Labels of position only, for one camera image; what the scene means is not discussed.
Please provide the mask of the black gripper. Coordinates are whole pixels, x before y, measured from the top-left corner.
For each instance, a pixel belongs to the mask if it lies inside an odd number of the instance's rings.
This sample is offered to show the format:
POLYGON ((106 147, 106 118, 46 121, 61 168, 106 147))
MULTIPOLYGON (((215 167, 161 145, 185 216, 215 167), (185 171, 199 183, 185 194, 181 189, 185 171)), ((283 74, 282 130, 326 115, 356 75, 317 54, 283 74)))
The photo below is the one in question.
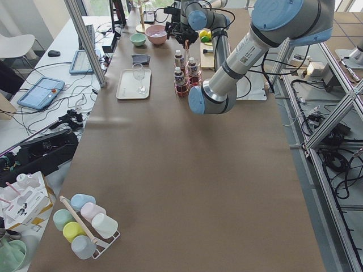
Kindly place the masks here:
POLYGON ((181 22, 167 22, 166 33, 167 39, 173 36, 179 44, 193 44, 199 38, 196 31, 181 22))

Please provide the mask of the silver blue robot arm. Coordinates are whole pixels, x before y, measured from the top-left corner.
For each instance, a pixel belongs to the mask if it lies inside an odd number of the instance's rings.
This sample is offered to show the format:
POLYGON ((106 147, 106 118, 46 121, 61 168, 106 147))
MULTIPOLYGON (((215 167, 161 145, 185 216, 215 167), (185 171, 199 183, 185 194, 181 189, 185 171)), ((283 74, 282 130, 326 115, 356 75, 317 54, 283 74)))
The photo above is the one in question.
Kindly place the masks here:
POLYGON ((286 39, 293 46, 321 43, 331 37, 334 1, 256 1, 249 32, 234 50, 229 49, 227 29, 230 21, 213 11, 226 1, 178 1, 176 38, 180 44, 195 42, 198 31, 208 28, 217 58, 216 73, 201 86, 192 87, 188 102, 195 114, 228 112, 237 99, 237 82, 270 48, 286 39))

